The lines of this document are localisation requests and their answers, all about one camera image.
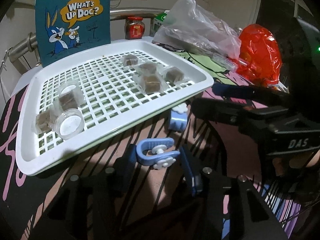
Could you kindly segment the blue U-shaped clip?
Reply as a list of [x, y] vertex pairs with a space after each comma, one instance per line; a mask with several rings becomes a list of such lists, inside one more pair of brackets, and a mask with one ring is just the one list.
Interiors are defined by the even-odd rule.
[[161, 170], [174, 164], [180, 151], [169, 151], [174, 145], [172, 138], [149, 138], [141, 140], [136, 146], [137, 161], [142, 166]]

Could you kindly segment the blue clip with white flower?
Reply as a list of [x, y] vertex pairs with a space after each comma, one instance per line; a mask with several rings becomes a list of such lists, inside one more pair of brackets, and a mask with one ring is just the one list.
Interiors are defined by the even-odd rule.
[[169, 130], [183, 132], [188, 124], [188, 107], [186, 103], [181, 103], [173, 107], [170, 111]]

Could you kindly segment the brown cube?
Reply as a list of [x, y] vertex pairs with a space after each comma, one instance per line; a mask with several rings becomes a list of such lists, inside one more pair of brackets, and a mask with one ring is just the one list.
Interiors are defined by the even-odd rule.
[[66, 111], [68, 109], [77, 109], [78, 104], [74, 97], [73, 92], [69, 92], [66, 94], [63, 94], [59, 97], [59, 103], [62, 108], [62, 110]]
[[35, 134], [50, 132], [54, 127], [55, 120], [56, 120], [56, 115], [51, 108], [38, 114], [36, 116], [35, 124], [34, 124]]
[[155, 62], [143, 62], [136, 67], [140, 75], [151, 75], [157, 73], [158, 64]]
[[179, 68], [174, 66], [165, 67], [162, 70], [161, 75], [163, 76], [165, 81], [173, 85], [180, 85], [184, 82], [189, 81], [189, 77], [187, 77], [185, 73]]
[[124, 55], [120, 60], [119, 63], [121, 63], [124, 67], [126, 66], [134, 66], [139, 64], [139, 58], [136, 57], [136, 55], [127, 54]]

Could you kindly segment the clear round container lid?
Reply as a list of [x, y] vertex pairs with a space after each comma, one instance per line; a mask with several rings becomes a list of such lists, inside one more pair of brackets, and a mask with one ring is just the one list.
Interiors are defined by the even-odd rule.
[[68, 140], [84, 130], [85, 121], [78, 109], [68, 109], [62, 112], [54, 124], [54, 132], [62, 139]]

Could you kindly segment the large brown cube packet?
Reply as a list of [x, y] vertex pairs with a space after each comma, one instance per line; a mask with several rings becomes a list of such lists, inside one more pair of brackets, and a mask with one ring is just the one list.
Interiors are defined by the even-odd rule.
[[166, 81], [159, 73], [134, 75], [133, 81], [144, 94], [162, 93], [169, 88]]

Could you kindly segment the brown cube back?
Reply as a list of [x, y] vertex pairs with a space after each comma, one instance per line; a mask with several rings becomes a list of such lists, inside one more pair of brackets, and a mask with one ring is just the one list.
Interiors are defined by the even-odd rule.
[[124, 67], [126, 66], [134, 66], [139, 64], [139, 58], [136, 57], [136, 55], [127, 54], [124, 55], [120, 60], [119, 63], [121, 63]]

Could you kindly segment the clear round plastic jar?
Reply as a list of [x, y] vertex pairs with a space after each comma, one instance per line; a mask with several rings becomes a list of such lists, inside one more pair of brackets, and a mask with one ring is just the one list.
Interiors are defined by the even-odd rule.
[[63, 83], [58, 88], [58, 94], [57, 103], [62, 111], [77, 109], [86, 102], [78, 80]]

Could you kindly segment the black pink printed table mat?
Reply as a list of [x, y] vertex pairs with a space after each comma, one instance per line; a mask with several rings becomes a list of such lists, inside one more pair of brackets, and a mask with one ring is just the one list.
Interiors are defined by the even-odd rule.
[[[216, 64], [209, 57], [187, 53], [182, 50], [174, 52], [209, 72], [216, 82], [230, 85], [247, 86], [249, 82], [234, 72], [229, 72]], [[188, 144], [191, 153], [200, 157], [204, 150], [210, 150], [209, 157], [226, 157], [228, 176], [236, 176], [232, 166], [244, 163], [240, 173], [244, 172], [254, 179], [254, 187], [272, 208], [280, 222], [297, 215], [301, 210], [294, 200], [280, 193], [276, 184], [262, 185], [257, 146], [249, 137], [242, 135], [234, 126], [221, 123], [205, 123], [189, 116], [188, 128], [181, 135], [165, 130], [168, 123], [166, 114], [160, 114], [138, 124], [111, 140], [86, 151], [75, 158], [57, 165], [39, 176], [28, 177], [22, 174], [15, 161], [15, 145], [18, 120], [20, 117], [27, 85], [39, 69], [30, 70], [19, 81], [19, 88], [8, 99], [1, 117], [1, 215], [7, 224], [1, 225], [1, 239], [28, 239], [35, 234], [36, 225], [41, 216], [48, 211], [48, 206], [57, 196], [71, 176], [91, 178], [103, 168], [112, 166], [117, 157], [123, 155], [129, 144], [140, 139], [165, 137], [175, 138], [177, 146]], [[129, 183], [127, 193], [117, 200], [116, 212], [121, 222], [131, 223], [153, 211], [170, 204], [171, 195], [182, 182], [181, 167], [176, 163], [160, 171], [146, 166], [136, 165]]]

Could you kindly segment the red plastic bag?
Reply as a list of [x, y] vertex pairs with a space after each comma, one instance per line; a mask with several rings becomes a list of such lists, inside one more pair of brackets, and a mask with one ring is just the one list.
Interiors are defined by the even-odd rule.
[[282, 67], [278, 43], [266, 28], [251, 24], [240, 36], [240, 54], [236, 73], [256, 86], [268, 87], [278, 84]]

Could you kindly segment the clear crumpled plastic bag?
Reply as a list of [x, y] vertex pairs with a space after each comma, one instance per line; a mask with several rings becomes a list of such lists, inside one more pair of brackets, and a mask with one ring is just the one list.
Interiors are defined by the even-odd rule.
[[203, 9], [195, 0], [178, 0], [168, 12], [153, 42], [212, 56], [238, 59], [241, 41], [229, 25]]

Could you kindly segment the white perforated plastic tray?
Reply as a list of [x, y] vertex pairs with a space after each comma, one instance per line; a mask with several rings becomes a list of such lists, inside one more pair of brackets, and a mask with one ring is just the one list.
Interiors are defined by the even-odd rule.
[[[120, 62], [129, 54], [141, 61], [177, 67], [188, 80], [146, 95], [132, 78], [135, 71], [125, 69]], [[80, 108], [84, 130], [68, 140], [54, 131], [36, 134], [36, 116], [49, 108], [59, 95], [59, 87], [71, 80], [78, 82], [86, 100]], [[17, 166], [25, 175], [39, 174], [184, 102], [213, 83], [213, 78], [198, 66], [144, 40], [112, 43], [65, 57], [44, 67], [29, 83], [17, 128]]]

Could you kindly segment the green white carton box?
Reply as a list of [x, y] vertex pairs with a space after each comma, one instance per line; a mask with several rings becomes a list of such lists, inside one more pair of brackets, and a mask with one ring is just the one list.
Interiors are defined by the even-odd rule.
[[165, 20], [169, 10], [165, 10], [164, 12], [155, 16], [150, 23], [150, 36], [154, 37], [155, 33], [162, 26], [163, 21]]

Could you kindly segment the red lidded glass jar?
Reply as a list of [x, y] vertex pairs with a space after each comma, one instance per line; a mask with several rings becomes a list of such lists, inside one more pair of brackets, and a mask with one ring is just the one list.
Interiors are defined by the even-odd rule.
[[127, 40], [136, 40], [143, 37], [145, 32], [145, 24], [143, 18], [138, 16], [129, 16], [125, 20], [125, 38]]

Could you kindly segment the teal Bugs Bunny tote bag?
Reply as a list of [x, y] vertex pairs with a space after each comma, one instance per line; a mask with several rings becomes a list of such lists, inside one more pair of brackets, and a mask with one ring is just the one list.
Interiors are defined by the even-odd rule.
[[36, 0], [36, 40], [42, 66], [109, 44], [110, 21], [110, 0]]

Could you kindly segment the steel bed rail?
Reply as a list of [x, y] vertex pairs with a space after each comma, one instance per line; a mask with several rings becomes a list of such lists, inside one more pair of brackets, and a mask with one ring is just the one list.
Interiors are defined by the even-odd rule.
[[[160, 8], [144, 8], [144, 7], [136, 7], [136, 8], [119, 8], [119, 9], [111, 9], [110, 10], [110, 20], [125, 20], [130, 16], [138, 16], [142, 18], [150, 19], [150, 24], [152, 25], [154, 22], [154, 18], [160, 14], [165, 12], [165, 9]], [[11, 63], [17, 61], [20, 57], [24, 56], [27, 52], [34, 52], [36, 57], [36, 66], [41, 64], [41, 58], [39, 54], [39, 50], [37, 48], [37, 40], [35, 33], [29, 33], [27, 38], [20, 41], [18, 44], [8, 49], [6, 55], [8, 56]]]

